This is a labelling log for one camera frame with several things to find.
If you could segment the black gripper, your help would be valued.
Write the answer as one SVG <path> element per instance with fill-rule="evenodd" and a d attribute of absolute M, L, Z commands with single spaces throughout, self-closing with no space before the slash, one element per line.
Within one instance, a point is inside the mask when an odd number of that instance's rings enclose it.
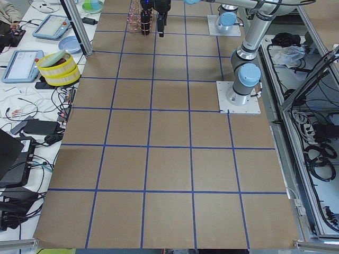
<path fill-rule="evenodd" d="M 158 12 L 157 32 L 164 37 L 164 29 L 167 24 L 167 12 L 171 9 L 171 0 L 154 0 L 154 10 Z"/>

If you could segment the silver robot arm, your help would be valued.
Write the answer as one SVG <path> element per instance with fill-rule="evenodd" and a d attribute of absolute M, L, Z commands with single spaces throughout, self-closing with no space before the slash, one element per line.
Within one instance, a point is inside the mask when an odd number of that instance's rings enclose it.
<path fill-rule="evenodd" d="M 251 92 L 261 77 L 259 67 L 253 63 L 258 48 L 271 22 L 276 16 L 286 15 L 298 6 L 313 4 L 315 1 L 216 1 L 218 4 L 256 10 L 242 44 L 231 56 L 235 81 L 226 92 L 227 100 L 236 106 L 248 103 Z"/>
<path fill-rule="evenodd" d="M 153 1 L 153 9 L 157 14 L 157 30 L 161 37 L 164 36 L 164 28 L 167 22 L 167 15 L 171 9 L 171 1 Z M 237 16 L 238 7 L 227 4 L 220 4 L 218 15 L 208 15 L 208 29 L 210 36 L 240 37 L 240 26 L 243 25 Z"/>

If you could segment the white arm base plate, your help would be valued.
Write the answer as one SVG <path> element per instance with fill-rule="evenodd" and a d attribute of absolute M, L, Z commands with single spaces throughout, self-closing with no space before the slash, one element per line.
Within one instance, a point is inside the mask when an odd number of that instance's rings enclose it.
<path fill-rule="evenodd" d="M 216 82 L 219 112 L 221 114 L 260 114 L 255 88 L 249 95 L 238 95 L 233 90 L 233 83 L 233 81 Z"/>
<path fill-rule="evenodd" d="M 241 31 L 239 25 L 232 25 L 228 27 L 220 27 L 217 28 L 216 21 L 218 16 L 217 15 L 208 15 L 208 28 L 209 28 L 209 35 L 211 36 L 226 36 L 226 37 L 240 37 Z"/>

